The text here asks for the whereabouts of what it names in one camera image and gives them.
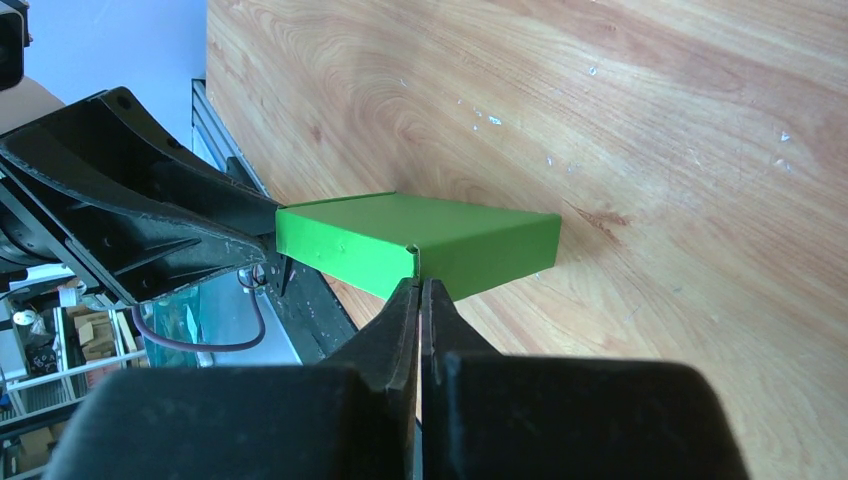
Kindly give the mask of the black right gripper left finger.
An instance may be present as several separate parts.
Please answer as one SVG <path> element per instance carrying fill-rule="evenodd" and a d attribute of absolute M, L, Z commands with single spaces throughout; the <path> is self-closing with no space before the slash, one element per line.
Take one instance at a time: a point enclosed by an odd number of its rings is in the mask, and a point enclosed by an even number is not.
<path fill-rule="evenodd" d="M 47 479 L 410 479 L 420 285 L 304 366 L 110 374 L 70 419 Z"/>

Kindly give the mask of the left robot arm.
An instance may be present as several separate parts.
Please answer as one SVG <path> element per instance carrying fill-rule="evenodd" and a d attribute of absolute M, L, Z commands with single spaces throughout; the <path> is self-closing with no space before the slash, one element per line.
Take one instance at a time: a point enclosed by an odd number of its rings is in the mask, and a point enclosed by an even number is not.
<path fill-rule="evenodd" d="M 107 308 L 263 263 L 278 204 L 172 137 L 130 90 L 1 136 L 1 279 L 62 263 Z"/>

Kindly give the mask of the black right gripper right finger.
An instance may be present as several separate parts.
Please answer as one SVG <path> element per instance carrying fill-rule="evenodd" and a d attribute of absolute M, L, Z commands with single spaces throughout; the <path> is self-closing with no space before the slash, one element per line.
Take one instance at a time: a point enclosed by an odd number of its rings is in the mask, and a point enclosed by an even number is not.
<path fill-rule="evenodd" d="M 745 479 L 722 405 L 691 366 L 510 356 L 424 283 L 427 479 Z"/>

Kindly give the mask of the green paper box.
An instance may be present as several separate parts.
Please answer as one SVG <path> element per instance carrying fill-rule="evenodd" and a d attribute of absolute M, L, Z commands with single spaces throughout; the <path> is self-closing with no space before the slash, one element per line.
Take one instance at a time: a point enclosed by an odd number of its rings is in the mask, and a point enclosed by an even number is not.
<path fill-rule="evenodd" d="M 388 299 L 404 278 L 461 300 L 554 266 L 562 219 L 386 192 L 277 210 L 279 253 Z"/>

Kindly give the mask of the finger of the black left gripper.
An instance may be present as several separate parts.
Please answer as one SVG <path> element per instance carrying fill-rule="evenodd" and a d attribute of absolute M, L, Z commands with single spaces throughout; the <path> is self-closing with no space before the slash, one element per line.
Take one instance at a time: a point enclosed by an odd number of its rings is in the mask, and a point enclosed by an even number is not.
<path fill-rule="evenodd" d="M 30 267 L 68 266 L 105 305 L 138 305 L 230 272 L 247 237 L 97 211 L 61 222 L 9 176 L 1 158 L 1 287 Z"/>
<path fill-rule="evenodd" d="M 1 158 L 61 222 L 111 211 L 234 237 L 275 230 L 277 202 L 201 160 L 125 87 L 2 134 Z"/>

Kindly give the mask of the cardboard boxes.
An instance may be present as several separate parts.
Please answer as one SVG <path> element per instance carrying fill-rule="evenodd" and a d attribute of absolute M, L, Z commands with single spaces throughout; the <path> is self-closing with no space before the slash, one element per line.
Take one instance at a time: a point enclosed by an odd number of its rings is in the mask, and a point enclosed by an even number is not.
<path fill-rule="evenodd" d="M 144 349 L 125 310 L 93 311 L 84 306 L 65 309 L 87 362 L 132 354 Z"/>

